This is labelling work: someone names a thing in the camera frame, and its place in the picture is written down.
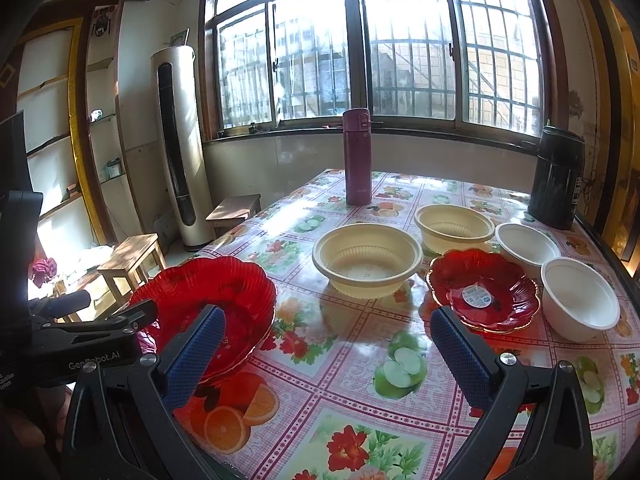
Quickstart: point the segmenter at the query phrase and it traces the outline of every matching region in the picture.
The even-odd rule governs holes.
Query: pink thermos bottle
[[[342,115],[347,204],[371,202],[371,118],[366,108]]]

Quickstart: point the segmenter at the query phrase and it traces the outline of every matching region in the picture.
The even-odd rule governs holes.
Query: screw
[[[158,356],[156,354],[144,354],[140,358],[140,364],[143,366],[151,366],[158,361]]]
[[[509,354],[508,352],[505,352],[504,354],[500,354],[500,361],[502,361],[507,366],[513,366],[518,362],[518,360],[516,359],[516,356],[513,354]]]
[[[98,365],[95,363],[95,361],[87,361],[82,366],[82,371],[89,374],[93,372],[97,367]]]
[[[574,371],[574,366],[569,361],[560,361],[558,366],[563,372],[567,372],[568,374]]]

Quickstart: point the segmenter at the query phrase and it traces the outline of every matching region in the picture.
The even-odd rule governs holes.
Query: shelf
[[[121,173],[121,174],[120,174],[120,175],[118,175],[118,176],[112,176],[111,178],[108,178],[107,180],[103,180],[103,181],[100,183],[100,185],[102,185],[102,184],[106,184],[106,183],[107,183],[107,182],[109,182],[110,180],[116,180],[117,178],[120,178],[121,176],[125,176],[125,175],[126,175],[126,173]]]
[[[96,61],[95,63],[91,63],[91,65],[88,65],[86,67],[86,71],[97,72],[98,70],[104,70],[111,64],[111,61],[113,61],[113,56],[106,57],[104,59],[101,59],[100,61]]]
[[[47,79],[46,81],[43,81],[40,85],[34,86],[33,88],[29,88],[28,90],[25,90],[21,94],[18,94],[17,99],[22,99],[23,97],[27,97],[27,95],[33,94],[34,92],[41,90],[47,85],[50,85],[52,83],[57,83],[58,81],[64,81],[67,78],[68,78],[68,75],[65,74],[65,75],[59,75],[58,77],[53,77],[51,79]]]
[[[57,137],[51,137],[47,142],[44,142],[43,144],[39,145],[38,147],[33,148],[31,151],[27,152],[27,158],[29,158],[30,156],[33,156],[36,153],[44,150],[48,146],[50,146],[52,144],[55,144],[59,140],[66,139],[67,137],[71,137],[71,133],[64,134],[64,135],[59,135]]]
[[[53,215],[53,213],[55,213],[56,211],[60,211],[65,205],[69,205],[72,202],[75,202],[76,200],[78,200],[80,197],[82,196],[82,193],[78,193],[77,195],[74,195],[71,198],[67,198],[65,201],[60,202],[57,206],[55,206],[55,208],[53,209],[49,209],[46,213],[43,213],[40,215],[40,218],[38,219],[38,222],[43,221],[45,218],[50,217],[51,215]]]
[[[109,114],[109,115],[103,115],[100,119],[98,119],[97,121],[89,121],[89,126],[91,126],[92,124],[95,123],[99,123],[101,121],[109,121],[111,120],[112,117],[115,117],[116,113],[114,112],[113,114]]]

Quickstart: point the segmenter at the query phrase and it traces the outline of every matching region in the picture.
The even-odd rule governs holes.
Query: blue gripper pad
[[[487,410],[494,398],[494,378],[487,370],[482,359],[474,351],[471,343],[465,339],[479,338],[462,327],[466,334],[446,316],[442,308],[431,314],[431,338],[446,362],[453,377],[458,382],[466,402],[472,408]]]
[[[182,349],[178,350],[179,354],[173,358],[164,372],[162,402],[169,412],[184,406],[193,395],[204,370],[225,336],[225,326],[224,311],[215,307],[204,320],[198,317],[187,332],[175,336],[188,337],[182,343]]]

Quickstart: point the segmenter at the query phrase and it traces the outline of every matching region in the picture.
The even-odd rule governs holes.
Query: white container
[[[620,318],[620,304],[609,283],[591,267],[571,258],[542,265],[542,312],[549,325],[569,341],[582,343]]]
[[[518,264],[532,280],[540,280],[542,264],[560,256],[560,249],[546,235],[533,227],[505,223],[495,228],[500,254]]]
[[[314,245],[316,268],[341,293],[354,298],[393,294],[422,263],[410,235],[381,224],[351,224],[324,234]]]
[[[486,216],[460,205],[434,204],[418,209],[414,221],[422,233],[422,242],[434,253],[451,249],[461,251],[485,248],[494,237],[495,226]]]

